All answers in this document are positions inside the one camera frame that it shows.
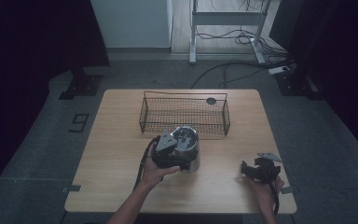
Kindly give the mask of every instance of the metal stand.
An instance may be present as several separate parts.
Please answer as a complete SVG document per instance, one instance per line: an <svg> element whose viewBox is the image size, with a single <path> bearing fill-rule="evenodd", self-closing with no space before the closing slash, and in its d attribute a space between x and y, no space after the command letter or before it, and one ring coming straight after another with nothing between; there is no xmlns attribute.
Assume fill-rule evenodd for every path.
<svg viewBox="0 0 358 224"><path fill-rule="evenodd" d="M256 25L257 32L252 38L252 48L259 63L265 63L259 47L260 35L269 10L267 0L261 12L198 12L197 0L193 0L191 13L190 64L196 63L196 26L197 25Z"/></svg>

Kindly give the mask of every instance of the white wall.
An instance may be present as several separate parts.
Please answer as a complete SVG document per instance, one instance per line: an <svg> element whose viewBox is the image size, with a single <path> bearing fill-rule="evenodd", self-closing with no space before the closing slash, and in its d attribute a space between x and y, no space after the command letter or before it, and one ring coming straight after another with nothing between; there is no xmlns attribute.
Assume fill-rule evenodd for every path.
<svg viewBox="0 0 358 224"><path fill-rule="evenodd" d="M106 48L169 48L172 0L91 0Z"/></svg>

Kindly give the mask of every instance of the power cord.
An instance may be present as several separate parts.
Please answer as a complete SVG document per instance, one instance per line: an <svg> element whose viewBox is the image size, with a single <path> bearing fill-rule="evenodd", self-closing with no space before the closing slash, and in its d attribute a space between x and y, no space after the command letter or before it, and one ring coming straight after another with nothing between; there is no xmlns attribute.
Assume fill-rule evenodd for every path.
<svg viewBox="0 0 358 224"><path fill-rule="evenodd" d="M272 182L269 180L266 170L263 167L261 167L261 170L263 171L263 174L264 174L265 178L267 179L269 188L271 189L272 197L274 198L274 201L275 201L274 214L275 214L275 216L277 216L278 210L279 210L279 196L278 196L278 192L276 190L276 186L277 186L276 178L275 178L275 187L274 187L272 185Z"/></svg>
<svg viewBox="0 0 358 224"><path fill-rule="evenodd" d="M68 212L65 210L65 212L63 213L63 215L62 215L62 217L61 217L60 224L62 224L63 221L65 220L65 217L66 217L66 214L67 214L67 213L68 213Z"/></svg>
<svg viewBox="0 0 358 224"><path fill-rule="evenodd" d="M218 64L210 69L208 69L207 71L205 71L204 73L202 73L195 81L194 83L191 85L190 89L193 89L194 86L196 86L197 82L200 81L200 79L202 79L203 77L205 77L209 72L211 72L212 70L219 68L219 67L223 67L223 85L226 87L228 82L232 82L244 77L240 77L237 79L233 79L230 81L227 81L227 74L224 74L227 71L227 68L229 66L231 66L232 64L244 64L244 65L251 65L254 67L258 67L260 68L260 70L253 72L250 76L245 76L245 77L251 77L253 76L255 73L260 72L264 69L270 69L270 68L274 68L274 67L279 67L279 66L284 66L290 63L293 63L294 61L291 59L285 59L283 61L280 61L278 63L269 63L269 64L260 64L260 63L254 63L254 62L248 62L248 61L242 61L242 60L234 60L234 61L229 61L227 63L221 63Z"/></svg>
<svg viewBox="0 0 358 224"><path fill-rule="evenodd" d="M240 5L240 7L238 8L238 10L237 10L237 11L240 11L241 7L245 4L245 2L246 2L246 1L248 1L248 2L249 2L249 0L243 0L242 4Z"/></svg>
<svg viewBox="0 0 358 224"><path fill-rule="evenodd" d="M139 163L139 169L138 169L138 175L136 176L136 181L135 181L135 185L133 186L133 190L135 190L136 186L138 186L139 184L139 181L141 181L141 177L142 177L142 174L144 172L144 166L145 166L145 162L146 162L146 158L147 158L147 154L149 154L149 149L150 147L154 144L154 143L157 143L158 140L159 140L160 136L157 136L155 138L153 138L149 145L147 145L147 148L145 149L145 152L144 152L144 155L141 159L141 162Z"/></svg>
<svg viewBox="0 0 358 224"><path fill-rule="evenodd" d="M216 8L215 8L214 5L213 5L213 0L211 0L211 5L212 5L214 11L217 11Z"/></svg>
<svg viewBox="0 0 358 224"><path fill-rule="evenodd" d="M235 32L240 32L240 33L238 35L228 36ZM223 34L223 35L210 35L210 34L200 33L196 26L196 35L201 39L235 39L235 43L240 44L240 45L252 44L251 38L255 38L254 33L243 30L242 26L239 30L232 30L232 31L230 31L226 34ZM279 55L279 56L283 56L283 57L288 57L288 53L285 49L278 49L278 48L274 48L274 47L270 46L267 43L267 39L265 39L261 36L259 38L259 44L266 53Z"/></svg>

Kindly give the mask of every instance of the wooden table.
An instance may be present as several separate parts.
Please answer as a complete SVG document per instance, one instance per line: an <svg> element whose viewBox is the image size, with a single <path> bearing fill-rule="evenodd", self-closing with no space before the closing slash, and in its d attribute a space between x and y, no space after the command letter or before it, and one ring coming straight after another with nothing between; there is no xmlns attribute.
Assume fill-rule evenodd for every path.
<svg viewBox="0 0 358 224"><path fill-rule="evenodd" d="M151 191L141 212L258 213L252 190L240 171L241 161L254 165L258 152L280 156L258 91L160 91L227 93L231 126L227 136L200 133L199 170L165 176ZM69 193L67 211L115 212L130 195L145 148L160 134L141 132L143 97L144 90L105 92L73 182L81 188ZM280 177L289 186L284 169ZM292 193L281 194L280 202L280 213L296 211Z"/></svg>

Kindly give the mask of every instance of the power strip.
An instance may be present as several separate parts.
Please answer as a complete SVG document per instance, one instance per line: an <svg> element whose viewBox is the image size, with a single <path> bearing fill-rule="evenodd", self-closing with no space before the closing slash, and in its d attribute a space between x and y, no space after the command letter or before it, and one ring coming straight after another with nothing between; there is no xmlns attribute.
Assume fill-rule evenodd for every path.
<svg viewBox="0 0 358 224"><path fill-rule="evenodd" d="M269 75L276 75L284 72L288 72L290 69L287 66L277 67L277 68L271 68L268 70Z"/></svg>

